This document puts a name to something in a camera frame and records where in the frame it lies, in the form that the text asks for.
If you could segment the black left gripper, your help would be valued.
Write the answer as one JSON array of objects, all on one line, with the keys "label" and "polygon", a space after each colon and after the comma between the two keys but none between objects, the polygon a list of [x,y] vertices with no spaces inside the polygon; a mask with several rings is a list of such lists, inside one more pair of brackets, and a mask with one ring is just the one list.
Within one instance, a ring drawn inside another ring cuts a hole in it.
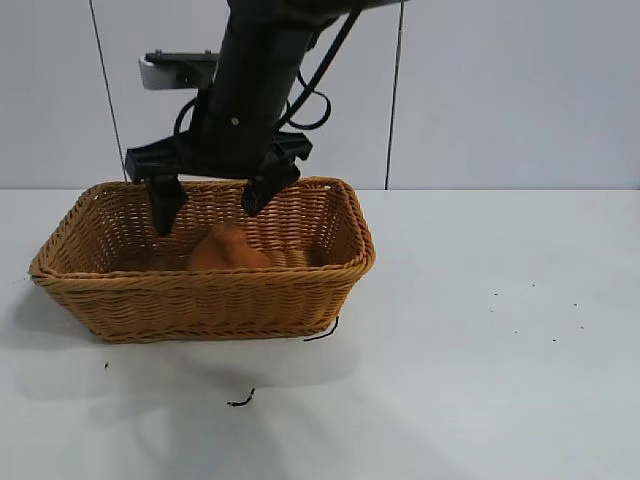
[{"label": "black left gripper", "polygon": [[207,95],[200,91],[179,111],[169,136],[126,152],[126,173],[134,183],[146,180],[152,225],[161,237],[171,234],[178,213],[188,201],[176,175],[252,177],[244,188],[241,205],[249,217],[256,217],[300,178],[293,161],[306,160],[311,153],[312,143],[302,133],[253,134],[238,125],[218,125],[212,130],[206,123],[209,116]]}]

